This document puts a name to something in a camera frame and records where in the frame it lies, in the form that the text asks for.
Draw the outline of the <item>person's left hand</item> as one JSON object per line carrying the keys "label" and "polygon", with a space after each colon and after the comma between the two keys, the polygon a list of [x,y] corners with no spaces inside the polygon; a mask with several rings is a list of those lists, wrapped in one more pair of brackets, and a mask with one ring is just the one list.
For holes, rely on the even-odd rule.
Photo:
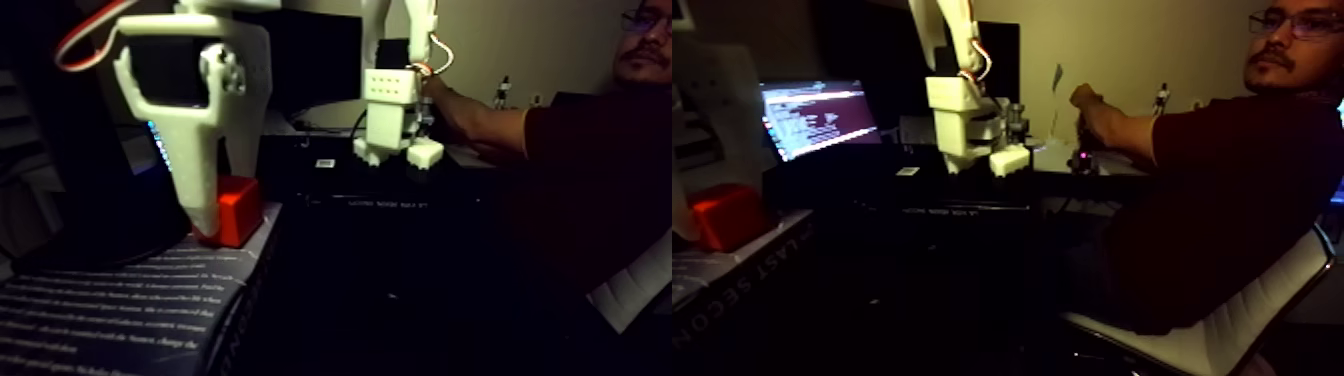
{"label": "person's left hand", "polygon": [[423,81],[421,93],[431,102],[434,133],[442,137],[460,136],[461,128],[452,110],[456,91],[448,87],[438,75],[430,75]]}

